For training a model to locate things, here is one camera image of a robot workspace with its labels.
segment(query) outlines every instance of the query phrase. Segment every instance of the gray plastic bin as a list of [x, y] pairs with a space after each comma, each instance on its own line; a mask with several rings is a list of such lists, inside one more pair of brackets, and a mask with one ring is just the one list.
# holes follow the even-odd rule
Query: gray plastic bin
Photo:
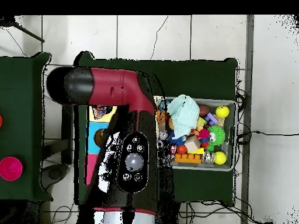
[[216, 151], [222, 151], [227, 156], [227, 161], [223, 165], [215, 163], [177, 163], [172, 162], [173, 169], [190, 169], [190, 170], [212, 170], [212, 171], [230, 171], [234, 168], [236, 140], [237, 140], [237, 120], [238, 120], [238, 104], [232, 100], [206, 100], [194, 99], [196, 103], [207, 105], [211, 108], [211, 114], [215, 114], [217, 106], [227, 106], [230, 114], [225, 118], [223, 129], [225, 131], [225, 141], [221, 146], [215, 146]]

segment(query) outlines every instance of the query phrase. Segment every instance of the pink round object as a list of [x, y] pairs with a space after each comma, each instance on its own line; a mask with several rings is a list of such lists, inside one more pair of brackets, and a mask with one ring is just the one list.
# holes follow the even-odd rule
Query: pink round object
[[207, 129], [201, 129], [199, 131], [199, 138], [208, 138], [210, 136], [210, 132]]
[[23, 171], [22, 163], [15, 157], [6, 157], [0, 161], [0, 176], [8, 181], [18, 179]]

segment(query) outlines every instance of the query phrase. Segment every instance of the gray button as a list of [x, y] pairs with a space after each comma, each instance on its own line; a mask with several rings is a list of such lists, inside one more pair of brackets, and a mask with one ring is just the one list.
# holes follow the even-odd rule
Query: gray button
[[133, 148], [132, 148], [132, 144], [129, 144], [128, 147], [127, 147], [127, 151], [131, 152], [132, 149], [133, 149]]
[[143, 152], [144, 151], [144, 146], [143, 145], [138, 145], [137, 146], [137, 151]]
[[135, 136], [135, 137], [133, 138], [133, 142], [136, 144], [137, 142], [139, 142], [139, 139]]
[[123, 175], [123, 179], [124, 179], [124, 181], [128, 181], [128, 180], [130, 180], [132, 178], [132, 176], [129, 174], [129, 173], [125, 173], [124, 175]]
[[144, 160], [141, 155], [137, 153], [130, 153], [125, 160], [128, 171], [139, 171], [143, 167]]
[[141, 174], [140, 174], [140, 173], [135, 174], [135, 176], [134, 176], [134, 180], [135, 180], [136, 182], [140, 182], [140, 181], [142, 180], [142, 176], [141, 176]]

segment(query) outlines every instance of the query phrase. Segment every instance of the lego brick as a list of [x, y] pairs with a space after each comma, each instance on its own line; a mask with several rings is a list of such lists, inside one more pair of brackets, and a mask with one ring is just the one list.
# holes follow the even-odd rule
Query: lego brick
[[187, 138], [184, 145], [186, 146], [188, 153], [196, 151], [200, 148], [200, 142], [197, 136], [191, 136]]
[[196, 151], [191, 151], [191, 152], [188, 152], [189, 154], [197, 154], [197, 155], [203, 155], [204, 154], [204, 149], [203, 148], [199, 148], [198, 150]]
[[194, 154], [175, 154], [175, 162], [178, 163], [201, 163], [200, 155], [194, 155]]
[[216, 125], [216, 123], [218, 123], [218, 120], [216, 120], [211, 113], [208, 113], [204, 119], [208, 121], [210, 125]]

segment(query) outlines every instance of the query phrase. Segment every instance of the purple toy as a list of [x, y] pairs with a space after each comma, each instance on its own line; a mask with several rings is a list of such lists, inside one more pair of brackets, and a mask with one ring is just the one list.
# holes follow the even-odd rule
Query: purple toy
[[216, 123], [218, 123], [218, 120], [216, 120], [211, 113], [208, 113], [204, 119], [208, 122], [209, 125], [216, 125]]

